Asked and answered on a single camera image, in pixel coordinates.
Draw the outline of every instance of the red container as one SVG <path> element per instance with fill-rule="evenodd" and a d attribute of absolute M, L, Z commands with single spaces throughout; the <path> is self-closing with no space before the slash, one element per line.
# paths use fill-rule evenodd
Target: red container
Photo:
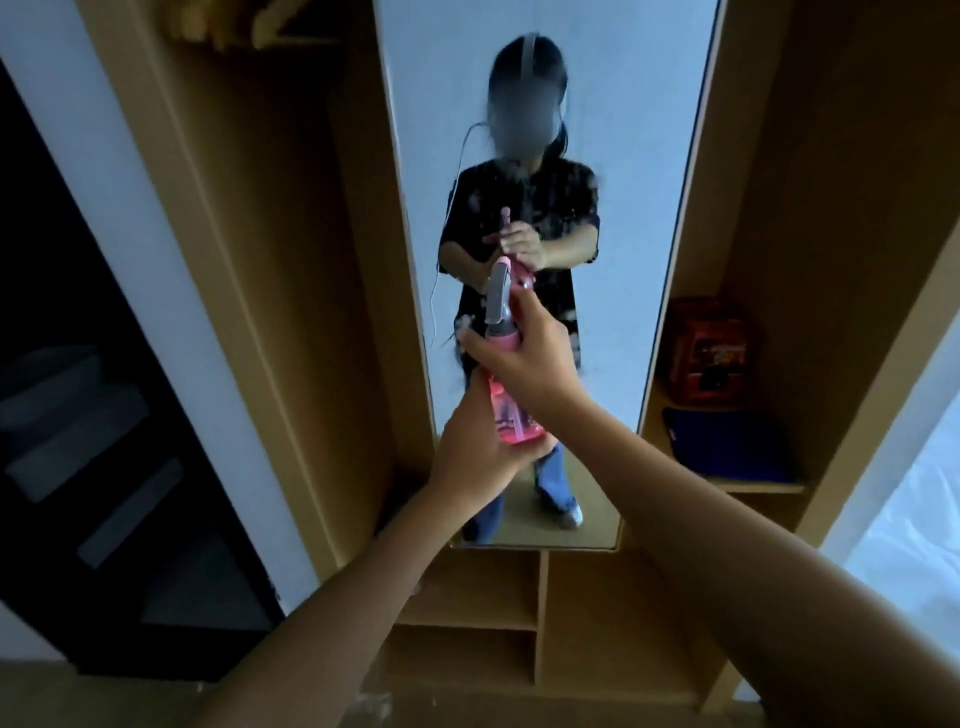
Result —
<path fill-rule="evenodd" d="M 715 298 L 667 305 L 658 373 L 677 404 L 741 404 L 759 335 L 743 312 Z"/>

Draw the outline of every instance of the wooden cabinet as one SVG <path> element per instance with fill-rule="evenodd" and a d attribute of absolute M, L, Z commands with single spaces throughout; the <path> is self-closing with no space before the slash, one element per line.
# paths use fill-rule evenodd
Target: wooden cabinet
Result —
<path fill-rule="evenodd" d="M 338 42 L 218 55 L 170 40 L 152 0 L 79 2 L 321 578 L 433 447 L 372 5 L 339 5 Z M 717 486 L 814 545 L 960 308 L 948 18 L 729 0 L 714 41 L 663 302 L 720 293 L 762 326 L 754 405 L 802 485 Z M 646 399 L 664 449 L 652 379 Z M 735 669 L 621 542 L 445 550 L 383 679 L 721 708 Z"/>

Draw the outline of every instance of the spray bottle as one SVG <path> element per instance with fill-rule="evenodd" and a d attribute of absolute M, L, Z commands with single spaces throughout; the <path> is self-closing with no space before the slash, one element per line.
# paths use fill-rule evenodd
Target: spray bottle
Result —
<path fill-rule="evenodd" d="M 502 255 L 491 269 L 487 286 L 487 340 L 504 352 L 515 352 L 520 348 L 520 332 L 510 309 L 511 277 L 517 265 L 520 264 Z M 507 394 L 492 375 L 490 397 L 496 431 L 501 440 L 515 445 L 543 434 L 543 427 Z"/>

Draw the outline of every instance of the jeans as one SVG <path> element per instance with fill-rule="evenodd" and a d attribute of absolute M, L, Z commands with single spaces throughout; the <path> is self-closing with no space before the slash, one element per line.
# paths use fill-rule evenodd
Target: jeans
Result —
<path fill-rule="evenodd" d="M 564 450 L 558 444 L 534 463 L 535 490 L 543 505 L 556 512 L 568 513 L 577 507 L 577 499 L 570 492 L 566 479 Z M 503 494 L 494 498 L 464 526 L 464 540 L 485 546 L 493 540 L 503 520 Z"/>

